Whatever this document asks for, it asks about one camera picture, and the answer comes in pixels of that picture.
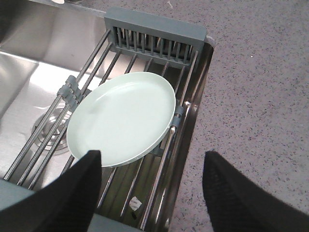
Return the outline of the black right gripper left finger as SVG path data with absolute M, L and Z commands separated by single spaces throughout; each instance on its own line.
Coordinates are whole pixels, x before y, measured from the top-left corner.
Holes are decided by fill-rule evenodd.
M 48 186 L 0 212 L 2 232 L 85 232 L 101 188 L 101 153 L 89 150 Z

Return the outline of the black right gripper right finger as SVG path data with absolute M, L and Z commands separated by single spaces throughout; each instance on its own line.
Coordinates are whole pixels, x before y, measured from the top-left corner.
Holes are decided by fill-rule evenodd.
M 207 151 L 202 188 L 215 232 L 307 232 L 307 214 L 248 179 L 216 151 Z

